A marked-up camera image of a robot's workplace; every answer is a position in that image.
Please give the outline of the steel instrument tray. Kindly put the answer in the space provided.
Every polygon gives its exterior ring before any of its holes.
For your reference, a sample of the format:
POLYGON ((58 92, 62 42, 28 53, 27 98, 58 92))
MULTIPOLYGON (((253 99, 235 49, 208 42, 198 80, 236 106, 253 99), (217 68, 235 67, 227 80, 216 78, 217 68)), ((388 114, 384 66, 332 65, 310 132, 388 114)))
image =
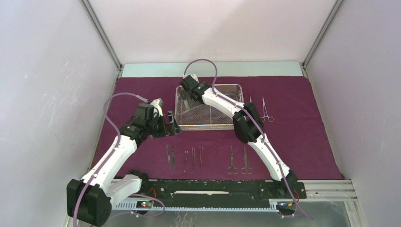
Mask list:
MULTIPOLYGON (((236 102, 244 103, 242 87, 239 84, 216 84, 215 90, 236 102)), ((182 86, 176 87, 174 114, 183 131, 232 130, 234 128, 232 117, 210 105, 202 104, 203 106, 182 114, 182 111, 185 111, 182 91, 182 86)))

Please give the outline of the steel surgical scissors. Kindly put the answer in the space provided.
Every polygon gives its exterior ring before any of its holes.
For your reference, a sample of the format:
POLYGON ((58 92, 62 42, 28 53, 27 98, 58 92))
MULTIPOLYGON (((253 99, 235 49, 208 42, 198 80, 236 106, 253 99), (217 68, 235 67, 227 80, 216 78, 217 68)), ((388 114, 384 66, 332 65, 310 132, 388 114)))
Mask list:
POLYGON ((263 122, 265 122, 265 121, 274 122, 274 118, 272 116, 268 115, 267 106, 266 106, 264 97, 262 97, 262 107, 263 107, 263 109, 262 109, 263 112, 262 112, 262 117, 261 117, 262 121, 263 122))

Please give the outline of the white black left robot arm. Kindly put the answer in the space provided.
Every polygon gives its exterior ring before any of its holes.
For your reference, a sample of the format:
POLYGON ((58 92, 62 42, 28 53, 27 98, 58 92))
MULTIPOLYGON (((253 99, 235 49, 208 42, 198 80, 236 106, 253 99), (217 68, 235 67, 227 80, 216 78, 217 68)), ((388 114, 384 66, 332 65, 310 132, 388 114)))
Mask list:
POLYGON ((163 138, 181 132, 173 112, 167 113, 166 123, 157 108, 137 111, 135 116, 117 130, 112 145, 98 163, 81 179, 71 179, 67 184, 67 214, 73 226, 78 221, 101 227, 109 219, 112 206, 131 194, 144 197, 149 183, 140 177, 127 174, 121 183, 112 180, 126 160, 149 137, 163 138))

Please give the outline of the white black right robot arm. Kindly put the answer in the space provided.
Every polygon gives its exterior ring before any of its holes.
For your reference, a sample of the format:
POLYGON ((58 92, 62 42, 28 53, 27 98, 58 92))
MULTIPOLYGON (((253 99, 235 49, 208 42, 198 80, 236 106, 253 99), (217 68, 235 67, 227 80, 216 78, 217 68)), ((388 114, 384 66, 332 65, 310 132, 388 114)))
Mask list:
POLYGON ((183 99, 188 99, 196 105, 209 105, 232 118, 237 138, 254 149, 267 167, 272 179, 277 181, 275 192, 279 197, 286 198, 293 193, 298 178, 294 171, 282 161, 268 140, 263 122, 253 103, 245 104, 233 100, 207 82, 181 80, 180 85, 184 89, 183 99))

